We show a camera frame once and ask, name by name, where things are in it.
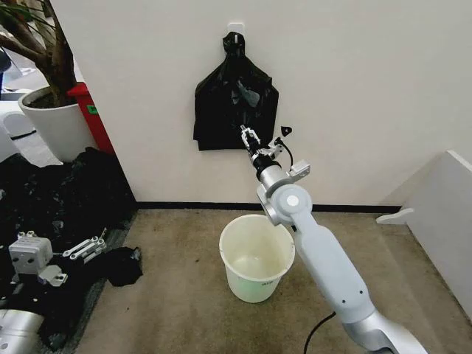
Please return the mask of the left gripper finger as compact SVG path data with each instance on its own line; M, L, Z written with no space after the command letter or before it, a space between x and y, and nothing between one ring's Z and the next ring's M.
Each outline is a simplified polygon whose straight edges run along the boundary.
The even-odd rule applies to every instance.
M70 260L92 260L99 254L101 254L107 247L104 240L104 236L107 232L107 228L104 228L100 236L94 236L89 239L85 239L76 246L65 250L61 256L69 258Z
M48 265L38 274L39 283L52 287L61 287L67 279L68 275L58 265Z

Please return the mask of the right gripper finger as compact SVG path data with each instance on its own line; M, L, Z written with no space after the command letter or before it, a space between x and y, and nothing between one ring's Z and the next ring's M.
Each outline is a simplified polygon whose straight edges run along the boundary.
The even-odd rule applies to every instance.
M252 128L247 128L245 125L240 126L241 139L247 150L259 150L261 146L260 138Z
M290 126L281 126L280 130L282 136L278 136L270 141L266 146L260 148L259 153L269 157L278 157L278 155L285 151L290 157L293 156L292 152L284 142L284 139L292 133L293 128Z

